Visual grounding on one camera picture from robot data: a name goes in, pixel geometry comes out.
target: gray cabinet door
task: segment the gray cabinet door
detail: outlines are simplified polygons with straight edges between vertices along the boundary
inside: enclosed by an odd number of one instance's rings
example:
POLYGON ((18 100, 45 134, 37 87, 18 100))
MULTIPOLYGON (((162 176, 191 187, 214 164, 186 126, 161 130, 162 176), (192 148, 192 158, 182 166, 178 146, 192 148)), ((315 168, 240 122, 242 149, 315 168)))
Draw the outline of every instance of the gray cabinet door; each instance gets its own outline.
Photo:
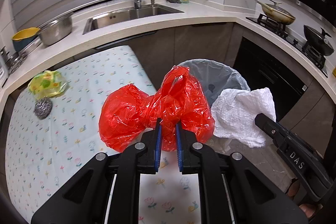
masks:
POLYGON ((237 23, 234 23, 233 25, 231 38, 224 59, 224 64, 230 67, 233 67, 235 63, 245 29, 246 29, 245 27, 237 23))
POLYGON ((174 64, 198 58, 223 63, 232 27, 232 22, 176 27, 174 64))
POLYGON ((154 34, 117 43, 114 47, 129 45, 158 90, 163 77, 174 65, 174 32, 174 28, 162 29, 154 34))
POLYGON ((327 93, 310 112, 292 129, 321 155, 327 148, 334 118, 335 104, 327 93))
POLYGON ((312 110, 324 94, 325 90, 323 87, 313 79, 302 97, 279 123, 291 130, 312 110))

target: wok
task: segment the wok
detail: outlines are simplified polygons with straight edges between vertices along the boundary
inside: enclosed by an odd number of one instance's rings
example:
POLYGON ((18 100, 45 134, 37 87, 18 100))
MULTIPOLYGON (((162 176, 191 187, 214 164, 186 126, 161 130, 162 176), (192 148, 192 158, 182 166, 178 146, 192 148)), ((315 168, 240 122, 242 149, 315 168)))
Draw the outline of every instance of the wok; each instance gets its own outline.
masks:
POLYGON ((322 55, 329 56, 334 52, 333 46, 330 44, 328 39, 326 39, 326 36, 331 37, 331 35, 324 29, 322 29, 322 33, 320 33, 312 27, 304 25, 303 30, 307 43, 313 46, 322 55))

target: gas stove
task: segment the gas stove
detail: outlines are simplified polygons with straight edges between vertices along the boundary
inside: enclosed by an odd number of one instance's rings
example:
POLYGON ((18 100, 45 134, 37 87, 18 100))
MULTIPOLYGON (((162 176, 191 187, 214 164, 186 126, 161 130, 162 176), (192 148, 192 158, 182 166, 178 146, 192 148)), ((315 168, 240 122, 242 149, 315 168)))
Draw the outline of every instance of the gas stove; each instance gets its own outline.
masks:
POLYGON ((258 18, 247 17, 247 19, 257 23, 260 26, 263 26, 267 30, 281 37, 283 40, 287 41, 294 48, 302 52, 325 75, 325 77, 328 77, 327 70, 325 69, 325 57, 311 45, 308 45, 305 42, 295 38, 291 34, 288 34, 286 32, 286 25, 277 22, 263 14, 260 14, 258 18))

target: metal screw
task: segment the metal screw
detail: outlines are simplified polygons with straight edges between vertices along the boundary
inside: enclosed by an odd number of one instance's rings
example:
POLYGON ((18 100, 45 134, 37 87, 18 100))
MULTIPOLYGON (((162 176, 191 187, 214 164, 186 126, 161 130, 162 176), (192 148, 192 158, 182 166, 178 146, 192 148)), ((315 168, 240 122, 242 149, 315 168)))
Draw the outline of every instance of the metal screw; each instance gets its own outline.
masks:
POLYGON ((103 160, 105 159, 106 154, 105 153, 99 153, 96 155, 96 160, 103 160))
POLYGON ((201 149, 203 147, 203 145, 201 143, 193 143, 193 148, 195 149, 201 149))
POLYGON ((144 143, 136 143, 136 144, 134 145, 134 147, 135 147, 136 149, 141 150, 141 149, 144 149, 144 148, 145 148, 145 144, 144 144, 144 143))
POLYGON ((232 158, 233 158, 234 160, 241 160, 241 159, 243 158, 243 155, 242 155, 241 153, 234 152, 234 153, 232 154, 232 158))

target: oven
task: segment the oven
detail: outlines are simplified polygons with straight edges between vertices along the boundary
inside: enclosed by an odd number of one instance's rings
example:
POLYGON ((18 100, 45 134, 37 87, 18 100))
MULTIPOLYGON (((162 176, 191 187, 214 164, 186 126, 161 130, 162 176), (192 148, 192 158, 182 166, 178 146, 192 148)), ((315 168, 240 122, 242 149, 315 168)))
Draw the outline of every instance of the oven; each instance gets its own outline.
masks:
POLYGON ((245 37, 242 38, 233 68, 246 79, 251 90, 270 89, 277 121, 291 110, 307 89, 289 68, 245 37))

